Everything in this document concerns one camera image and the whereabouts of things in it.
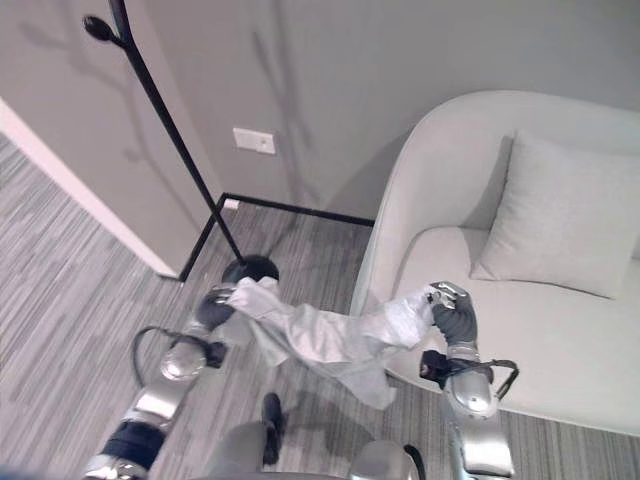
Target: white sofa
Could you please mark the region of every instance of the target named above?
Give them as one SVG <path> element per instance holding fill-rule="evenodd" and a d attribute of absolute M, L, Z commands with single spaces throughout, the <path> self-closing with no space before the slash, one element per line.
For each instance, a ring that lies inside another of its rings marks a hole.
<path fill-rule="evenodd" d="M 505 410 L 640 435 L 640 239 L 616 300 L 553 285 L 469 278 L 520 128 L 558 143 L 640 155 L 637 112 L 515 91 L 446 102 L 415 127 L 398 157 L 351 313 L 450 280 L 471 293 L 482 358 L 512 359 L 521 368 Z M 431 331 L 387 368 L 437 391 L 418 376 L 423 350 L 445 351 L 441 335 Z"/>

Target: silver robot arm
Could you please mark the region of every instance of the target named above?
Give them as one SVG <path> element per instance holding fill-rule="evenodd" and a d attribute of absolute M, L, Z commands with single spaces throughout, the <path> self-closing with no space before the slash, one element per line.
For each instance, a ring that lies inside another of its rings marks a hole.
<path fill-rule="evenodd" d="M 209 337 L 233 314 L 234 310 L 226 305 L 233 288 L 234 285 L 221 285 L 209 292 L 183 332 L 174 335 L 173 346 L 162 358 L 160 375 L 136 395 L 102 452 L 90 460 L 85 480 L 148 477 L 198 376 L 205 367 L 218 368 L 222 364 L 226 347 L 209 343 Z"/>
<path fill-rule="evenodd" d="M 469 294 L 449 282 L 433 284 L 432 311 L 444 334 L 446 358 L 424 352 L 420 375 L 442 388 L 442 412 L 451 432 L 451 457 L 456 480 L 512 478 L 513 462 L 500 425 L 499 400 L 518 375 L 508 360 L 480 362 L 477 323 Z M 491 366 L 505 366 L 513 373 L 492 393 Z"/>

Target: white cushion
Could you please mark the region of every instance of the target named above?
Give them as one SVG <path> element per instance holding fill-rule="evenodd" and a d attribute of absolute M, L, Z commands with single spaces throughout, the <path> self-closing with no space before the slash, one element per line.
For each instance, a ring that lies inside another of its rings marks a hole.
<path fill-rule="evenodd" d="M 518 132 L 489 240 L 471 278 L 615 297 L 640 225 L 640 157 Z"/>
<path fill-rule="evenodd" d="M 453 227 L 418 234 L 395 297 L 438 280 L 470 292 L 482 359 L 514 360 L 521 369 L 504 409 L 640 435 L 640 261 L 629 262 L 617 300 L 540 283 L 469 279 L 487 235 Z M 418 377 L 422 351 L 434 347 L 445 351 L 436 327 L 417 348 L 393 357 L 388 370 L 437 391 Z"/>

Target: white garment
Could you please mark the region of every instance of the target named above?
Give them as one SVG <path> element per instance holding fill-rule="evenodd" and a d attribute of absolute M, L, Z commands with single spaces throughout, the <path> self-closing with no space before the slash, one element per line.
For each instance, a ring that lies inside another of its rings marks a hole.
<path fill-rule="evenodd" d="M 372 314 L 354 317 L 307 304 L 293 307 L 280 301 L 273 278 L 258 283 L 244 278 L 227 303 L 253 319 L 251 329 L 269 363 L 278 365 L 295 356 L 337 379 L 361 402 L 384 409 L 396 392 L 387 384 L 382 360 L 411 349 L 425 336 L 433 325 L 428 297 L 434 291 L 427 285 Z"/>

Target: gray carpet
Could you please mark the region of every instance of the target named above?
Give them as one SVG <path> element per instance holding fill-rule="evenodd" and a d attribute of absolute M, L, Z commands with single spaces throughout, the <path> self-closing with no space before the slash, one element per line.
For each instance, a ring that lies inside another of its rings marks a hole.
<path fill-rule="evenodd" d="M 287 301 L 348 310 L 369 228 L 247 204 L 225 215 L 243 251 L 270 253 L 278 264 Z M 0 465 L 79 478 L 136 392 L 134 332 L 179 328 L 229 260 L 214 228 L 184 285 L 155 276 L 0 140 Z M 144 345 L 149 364 L 163 346 Z M 451 479 L 438 396 L 391 383 L 398 398 L 380 412 L 293 361 L 272 370 L 254 345 L 234 347 L 191 392 L 152 478 L 203 474 L 216 441 L 257 418 L 273 390 L 289 411 L 277 469 L 344 475 L 358 449 L 380 438 L 416 445 L 427 478 Z M 503 418 L 518 478 L 640 478 L 640 439 Z"/>

